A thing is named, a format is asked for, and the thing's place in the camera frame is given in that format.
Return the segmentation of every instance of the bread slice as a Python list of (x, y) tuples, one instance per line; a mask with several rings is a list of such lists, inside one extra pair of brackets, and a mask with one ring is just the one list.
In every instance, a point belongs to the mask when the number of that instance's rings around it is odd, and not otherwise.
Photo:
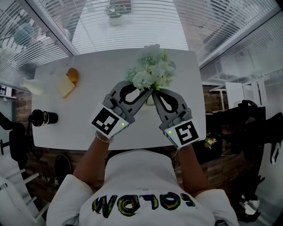
[(57, 87), (62, 97), (65, 98), (76, 88), (76, 85), (69, 80), (68, 76), (65, 75), (60, 78)]

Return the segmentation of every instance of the white flower bouquet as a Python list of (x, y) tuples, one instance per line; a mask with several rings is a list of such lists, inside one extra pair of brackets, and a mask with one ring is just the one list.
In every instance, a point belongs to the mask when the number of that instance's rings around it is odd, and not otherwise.
[(175, 76), (175, 63), (168, 59), (159, 44), (145, 46), (138, 64), (129, 68), (126, 80), (133, 83), (141, 92), (145, 89), (168, 87)]

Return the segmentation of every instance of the black bottle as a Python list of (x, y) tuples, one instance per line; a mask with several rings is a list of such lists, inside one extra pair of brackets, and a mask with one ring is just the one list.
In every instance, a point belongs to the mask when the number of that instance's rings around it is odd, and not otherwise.
[(42, 112), (41, 110), (36, 109), (28, 117), (28, 121), (31, 122), (34, 126), (54, 124), (58, 122), (58, 115), (53, 112)]

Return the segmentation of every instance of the black chair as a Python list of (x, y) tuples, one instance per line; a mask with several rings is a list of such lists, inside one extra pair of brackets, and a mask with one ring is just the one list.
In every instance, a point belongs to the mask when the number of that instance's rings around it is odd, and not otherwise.
[(0, 112), (0, 126), (4, 130), (11, 130), (9, 133), (9, 141), (6, 143), (3, 143), (2, 140), (0, 141), (2, 155), (4, 155), (3, 148), (10, 146), (11, 157), (18, 163), (27, 163), (27, 153), (29, 151), (31, 151), (37, 159), (40, 158), (40, 156), (36, 155), (34, 152), (34, 145), (30, 141), (30, 123), (28, 124), (26, 133), (26, 129), (23, 124), (11, 122)]

